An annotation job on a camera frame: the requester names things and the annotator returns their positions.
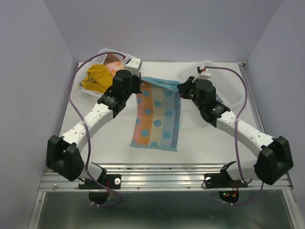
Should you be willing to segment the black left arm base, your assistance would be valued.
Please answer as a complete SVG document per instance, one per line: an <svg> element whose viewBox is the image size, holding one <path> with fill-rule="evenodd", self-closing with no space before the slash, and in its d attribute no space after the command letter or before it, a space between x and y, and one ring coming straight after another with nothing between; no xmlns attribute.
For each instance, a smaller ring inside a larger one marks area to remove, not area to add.
<svg viewBox="0 0 305 229"><path fill-rule="evenodd" d="M116 184L116 181L120 179L120 175L108 176L107 170L94 162L84 165L78 177L80 188L101 190L101 192L92 192L88 195L91 205L97 208L110 208L122 202L121 193L115 190L120 186Z"/></svg>

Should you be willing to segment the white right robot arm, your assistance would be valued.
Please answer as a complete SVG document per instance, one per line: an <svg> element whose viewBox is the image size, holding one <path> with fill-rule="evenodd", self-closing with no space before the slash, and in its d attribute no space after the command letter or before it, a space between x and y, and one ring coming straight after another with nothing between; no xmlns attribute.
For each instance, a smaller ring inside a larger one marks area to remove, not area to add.
<svg viewBox="0 0 305 229"><path fill-rule="evenodd" d="M239 160L225 165L219 175L222 185L230 186L242 178L259 179L273 185L294 166L288 140L262 133L237 118L229 107L216 99L216 88L211 81L190 76L177 88L182 99L194 103L205 122L233 136L235 145L243 144L257 158L243 165Z"/></svg>

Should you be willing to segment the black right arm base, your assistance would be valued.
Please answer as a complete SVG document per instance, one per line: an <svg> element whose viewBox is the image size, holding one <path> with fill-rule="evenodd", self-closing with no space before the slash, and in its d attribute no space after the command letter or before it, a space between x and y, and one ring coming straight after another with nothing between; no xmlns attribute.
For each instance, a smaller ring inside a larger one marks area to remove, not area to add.
<svg viewBox="0 0 305 229"><path fill-rule="evenodd" d="M218 191L219 198L230 205L235 205L239 200L239 189L248 187L241 179L233 180L227 173L229 166L234 164L236 164L236 161L224 165L219 173L205 174L202 182L203 189L220 188L222 191Z"/></svg>

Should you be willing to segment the blue polka dot towel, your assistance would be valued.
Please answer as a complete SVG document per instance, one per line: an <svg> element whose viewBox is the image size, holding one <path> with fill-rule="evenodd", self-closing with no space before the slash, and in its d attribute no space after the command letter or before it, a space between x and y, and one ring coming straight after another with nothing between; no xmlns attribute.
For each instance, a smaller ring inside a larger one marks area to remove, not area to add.
<svg viewBox="0 0 305 229"><path fill-rule="evenodd" d="M181 98L180 82L143 77L136 95L137 116L130 146L178 151Z"/></svg>

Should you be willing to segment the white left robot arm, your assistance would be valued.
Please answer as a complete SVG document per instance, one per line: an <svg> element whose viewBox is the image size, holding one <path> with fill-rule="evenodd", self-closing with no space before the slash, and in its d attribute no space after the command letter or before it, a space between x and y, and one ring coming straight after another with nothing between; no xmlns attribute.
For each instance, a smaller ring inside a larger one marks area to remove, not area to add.
<svg viewBox="0 0 305 229"><path fill-rule="evenodd" d="M112 85L78 124L61 136L50 137L47 143L47 168L69 181L89 179L94 187L103 187L106 183L105 170L94 163L84 162L81 152L91 144L91 137L126 106L130 96L141 92L140 85L140 74L119 70Z"/></svg>

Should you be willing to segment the blue white logo towel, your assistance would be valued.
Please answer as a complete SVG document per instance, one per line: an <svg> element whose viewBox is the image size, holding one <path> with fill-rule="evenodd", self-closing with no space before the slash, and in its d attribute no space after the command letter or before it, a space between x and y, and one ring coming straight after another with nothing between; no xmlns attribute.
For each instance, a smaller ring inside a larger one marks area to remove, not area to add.
<svg viewBox="0 0 305 229"><path fill-rule="evenodd" d="M226 104L226 102L219 96L219 94L215 94L216 101L222 104Z"/></svg>

